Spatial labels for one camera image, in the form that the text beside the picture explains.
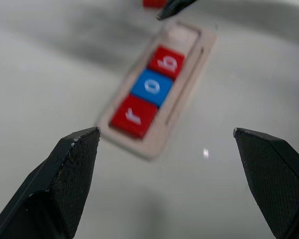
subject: white table surface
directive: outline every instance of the white table surface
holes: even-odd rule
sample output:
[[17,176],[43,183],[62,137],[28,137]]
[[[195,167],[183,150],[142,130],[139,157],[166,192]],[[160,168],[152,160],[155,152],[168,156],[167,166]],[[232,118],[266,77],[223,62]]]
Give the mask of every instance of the white table surface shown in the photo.
[[[0,212],[60,138],[95,125],[160,29],[137,2],[0,0]],[[218,36],[201,83],[156,160],[100,141],[76,239],[274,238],[232,132],[299,153],[299,0],[201,0],[181,17]]]

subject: red block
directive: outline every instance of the red block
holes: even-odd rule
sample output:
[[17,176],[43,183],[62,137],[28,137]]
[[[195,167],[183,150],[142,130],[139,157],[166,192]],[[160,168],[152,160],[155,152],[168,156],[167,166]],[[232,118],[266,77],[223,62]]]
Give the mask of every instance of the red block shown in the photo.
[[157,107],[129,95],[116,111],[111,125],[137,138],[143,138],[157,112]]
[[143,0],[144,7],[161,8],[166,4],[166,0]]
[[184,61],[185,56],[183,54],[159,46],[151,59],[148,68],[175,81],[183,67]]

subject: white letter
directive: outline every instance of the white letter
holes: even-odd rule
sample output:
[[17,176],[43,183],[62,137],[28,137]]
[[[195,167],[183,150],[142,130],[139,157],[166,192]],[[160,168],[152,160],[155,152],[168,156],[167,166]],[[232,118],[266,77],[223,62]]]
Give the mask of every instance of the white letter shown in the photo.
[[128,108],[128,111],[125,113],[126,119],[128,119],[129,121],[132,121],[138,125],[141,125],[141,118],[138,116],[135,116],[133,114],[133,111],[131,108]]
[[159,83],[155,80],[147,80],[144,83],[145,90],[152,94],[157,94],[160,91]]
[[175,72],[177,69],[177,61],[171,56],[164,56],[163,60],[158,60],[157,63],[160,67],[166,68],[172,72]]

